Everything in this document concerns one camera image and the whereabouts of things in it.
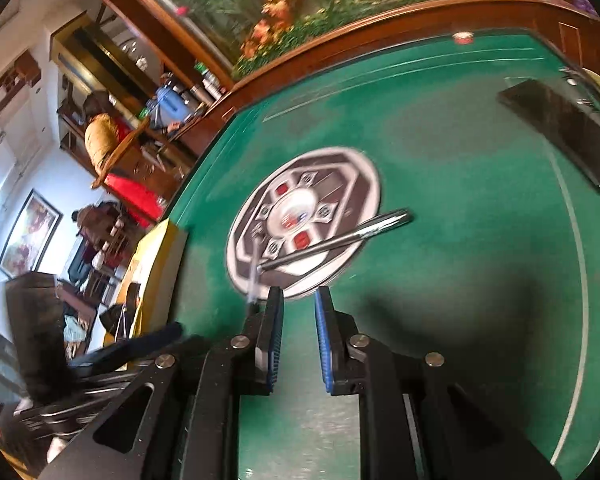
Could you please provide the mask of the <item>yellow open storage box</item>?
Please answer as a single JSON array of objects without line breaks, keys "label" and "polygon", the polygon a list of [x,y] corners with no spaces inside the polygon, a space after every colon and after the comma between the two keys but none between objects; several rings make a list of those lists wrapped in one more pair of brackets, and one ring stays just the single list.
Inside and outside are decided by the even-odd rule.
[{"label": "yellow open storage box", "polygon": [[187,237],[186,231],[166,219],[138,242],[114,295],[114,304],[122,304],[131,284],[140,285],[135,313],[132,316],[131,337],[158,330],[168,322],[171,299]]}]

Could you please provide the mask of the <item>clear silver tip pen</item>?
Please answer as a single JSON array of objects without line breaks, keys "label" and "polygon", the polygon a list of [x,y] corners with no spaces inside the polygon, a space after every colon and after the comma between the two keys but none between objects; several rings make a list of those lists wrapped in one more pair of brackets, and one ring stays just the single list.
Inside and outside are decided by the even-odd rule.
[{"label": "clear silver tip pen", "polygon": [[254,232],[252,234],[252,256],[249,267],[249,280],[247,288],[247,304],[255,304],[258,300],[258,276],[259,276],[259,264],[261,257],[261,246],[263,236],[260,232]]}]

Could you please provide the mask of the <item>seated person brown jacket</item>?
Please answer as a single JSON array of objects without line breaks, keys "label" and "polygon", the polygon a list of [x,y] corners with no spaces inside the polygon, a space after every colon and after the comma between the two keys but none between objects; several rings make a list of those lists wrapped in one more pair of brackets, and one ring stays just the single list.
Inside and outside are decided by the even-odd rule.
[{"label": "seated person brown jacket", "polygon": [[102,249],[111,240],[111,230],[121,214],[113,202],[102,202],[98,205],[87,205],[73,211],[72,221],[78,227],[78,234],[83,236],[96,250]]}]

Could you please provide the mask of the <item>wooden chair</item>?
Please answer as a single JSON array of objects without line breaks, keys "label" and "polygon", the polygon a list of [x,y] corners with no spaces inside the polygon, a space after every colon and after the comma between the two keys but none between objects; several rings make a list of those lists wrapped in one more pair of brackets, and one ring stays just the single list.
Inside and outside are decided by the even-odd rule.
[{"label": "wooden chair", "polygon": [[[186,146],[170,138],[171,130],[154,129],[149,125],[147,118],[143,119],[136,129],[130,129],[130,146],[121,147],[121,166],[125,166],[135,180],[146,185],[161,198],[164,211],[194,168],[197,157]],[[101,186],[108,188],[96,174],[92,187]]]}]

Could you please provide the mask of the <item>round dice control panel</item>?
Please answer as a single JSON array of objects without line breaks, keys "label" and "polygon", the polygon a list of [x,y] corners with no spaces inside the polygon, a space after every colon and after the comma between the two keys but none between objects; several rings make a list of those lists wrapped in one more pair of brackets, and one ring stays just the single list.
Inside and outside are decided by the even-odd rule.
[{"label": "round dice control panel", "polygon": [[380,196],[375,166],[354,148],[319,148],[286,162],[251,192],[230,227],[225,266],[234,289],[248,292],[255,232],[260,261],[277,261],[374,218]]}]

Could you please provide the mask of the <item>woman in red apron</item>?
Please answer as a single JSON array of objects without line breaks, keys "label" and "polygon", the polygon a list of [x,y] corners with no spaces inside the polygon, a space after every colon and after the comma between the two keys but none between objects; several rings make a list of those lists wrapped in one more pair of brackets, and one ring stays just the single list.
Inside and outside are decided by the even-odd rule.
[{"label": "woman in red apron", "polygon": [[93,91],[85,98],[83,113],[85,149],[97,177],[128,204],[131,217],[143,228],[148,228],[149,222],[157,222],[162,216],[163,204],[155,192],[121,166],[121,147],[130,146],[132,130],[105,90]]}]

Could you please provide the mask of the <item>blue water kettle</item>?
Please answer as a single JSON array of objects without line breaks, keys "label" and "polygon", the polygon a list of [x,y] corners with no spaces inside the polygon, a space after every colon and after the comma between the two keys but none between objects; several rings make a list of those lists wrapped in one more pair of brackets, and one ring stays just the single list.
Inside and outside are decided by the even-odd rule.
[{"label": "blue water kettle", "polygon": [[147,102],[147,108],[150,124],[154,129],[166,128],[172,122],[187,122],[194,114],[178,92],[167,86],[157,89]]}]

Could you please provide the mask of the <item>black smartphone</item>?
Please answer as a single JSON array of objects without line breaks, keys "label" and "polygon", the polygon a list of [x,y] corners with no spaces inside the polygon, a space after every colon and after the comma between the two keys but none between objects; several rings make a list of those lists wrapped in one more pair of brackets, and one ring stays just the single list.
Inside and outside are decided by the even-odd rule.
[{"label": "black smartphone", "polygon": [[600,124],[595,119],[535,79],[501,91],[498,100],[558,148],[600,194]]}]

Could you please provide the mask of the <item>red white mahjong tile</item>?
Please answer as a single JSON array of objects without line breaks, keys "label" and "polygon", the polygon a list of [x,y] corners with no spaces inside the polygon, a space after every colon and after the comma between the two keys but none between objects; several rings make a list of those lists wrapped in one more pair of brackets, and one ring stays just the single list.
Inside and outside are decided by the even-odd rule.
[{"label": "red white mahjong tile", "polygon": [[459,46],[467,46],[475,41],[475,35],[473,32],[456,32],[452,35],[454,44]]}]

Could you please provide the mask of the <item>purple bottles on shelf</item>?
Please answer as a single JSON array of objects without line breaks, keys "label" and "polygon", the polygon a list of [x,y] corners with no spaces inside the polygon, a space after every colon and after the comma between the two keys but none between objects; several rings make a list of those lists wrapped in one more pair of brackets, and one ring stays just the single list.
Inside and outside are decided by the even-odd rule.
[{"label": "purple bottles on shelf", "polygon": [[572,0],[572,2],[578,9],[588,12],[588,14],[597,16],[597,11],[590,0]]}]

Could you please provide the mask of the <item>framed wall painting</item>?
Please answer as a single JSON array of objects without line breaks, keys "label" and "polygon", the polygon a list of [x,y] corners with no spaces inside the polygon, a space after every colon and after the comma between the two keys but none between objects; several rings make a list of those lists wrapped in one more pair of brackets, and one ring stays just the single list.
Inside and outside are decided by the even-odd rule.
[{"label": "framed wall painting", "polygon": [[63,216],[38,191],[31,190],[2,249],[0,271],[8,278],[18,278],[38,270]]}]

